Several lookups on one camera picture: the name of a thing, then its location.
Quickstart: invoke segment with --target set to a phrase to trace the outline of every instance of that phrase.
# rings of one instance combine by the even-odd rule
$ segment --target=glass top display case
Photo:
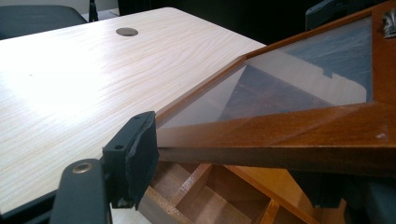
[[[162,160],[395,176],[384,8],[251,52],[160,113]]]

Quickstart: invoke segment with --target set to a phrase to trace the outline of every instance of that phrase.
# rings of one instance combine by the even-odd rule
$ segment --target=wooden compartment
[[[302,192],[287,171],[252,170],[277,185],[273,189],[242,175],[250,169],[160,161],[139,210],[152,223],[321,223],[326,211],[298,196]],[[294,196],[277,192],[280,186]]]
[[[211,164],[160,162],[150,187],[165,211],[177,210],[181,222],[260,223],[271,201],[224,166]]]

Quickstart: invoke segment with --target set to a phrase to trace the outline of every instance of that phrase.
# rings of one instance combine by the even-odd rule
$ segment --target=wooden edge
[[[170,200],[174,207],[188,206],[206,185],[211,164],[200,164]]]
[[[396,176],[395,113],[344,105],[160,129],[160,160]]]
[[[396,7],[396,1],[388,1],[373,9],[373,98],[396,104],[396,37],[384,38],[382,19],[382,15],[393,7]]]
[[[279,209],[279,203],[274,199],[271,199],[271,202],[268,204],[267,209],[265,210],[265,214],[262,217],[261,224],[273,224],[277,210]]]
[[[265,195],[271,198],[272,200],[275,200],[278,205],[282,205],[286,210],[290,211],[292,214],[297,216],[300,220],[306,222],[306,223],[312,223],[312,224],[319,224],[316,220],[314,220],[310,215],[305,213],[304,211],[296,208],[294,205],[277,195],[276,193],[272,192],[269,190],[267,187],[264,185],[260,184],[256,179],[252,178],[251,176],[247,175],[245,172],[241,171],[238,169],[236,166],[225,166],[227,169],[235,173],[236,175],[240,176],[242,179],[247,181],[250,185],[252,185],[254,188],[258,189]]]
[[[216,81],[221,79],[225,74],[233,70],[239,64],[242,64],[245,61],[245,56],[240,56],[228,63],[224,68],[220,69],[218,72],[207,78],[206,80],[199,83],[197,86],[187,91],[180,97],[178,97],[175,101],[165,106],[164,108],[157,111],[156,115],[156,123],[161,125],[162,122],[170,119],[170,115],[175,111],[179,110],[182,106],[187,106],[189,100],[198,95],[199,93],[205,91],[209,86],[214,84]]]
[[[342,25],[346,25],[350,22],[363,19],[363,18],[371,15],[372,9],[373,9],[373,7],[366,8],[366,9],[364,9],[360,12],[357,12],[355,14],[351,14],[351,15],[345,16],[344,18],[341,18],[339,20],[326,23],[322,26],[319,26],[318,28],[316,28],[314,30],[306,31],[306,32],[300,33],[298,35],[294,35],[292,37],[286,38],[284,40],[275,42],[274,44],[262,47],[261,49],[253,50],[250,53],[245,54],[244,56],[246,57],[246,59],[250,59],[250,58],[256,57],[258,55],[261,55],[265,52],[287,46],[289,44],[306,39],[308,37],[330,31],[331,29],[337,28]]]
[[[139,205],[139,212],[152,223],[191,222],[152,187],[148,187]]]

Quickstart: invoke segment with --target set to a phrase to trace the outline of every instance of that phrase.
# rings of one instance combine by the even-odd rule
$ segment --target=desk
[[[173,8],[0,41],[0,211],[57,189],[65,166],[100,158],[129,118],[262,46]]]

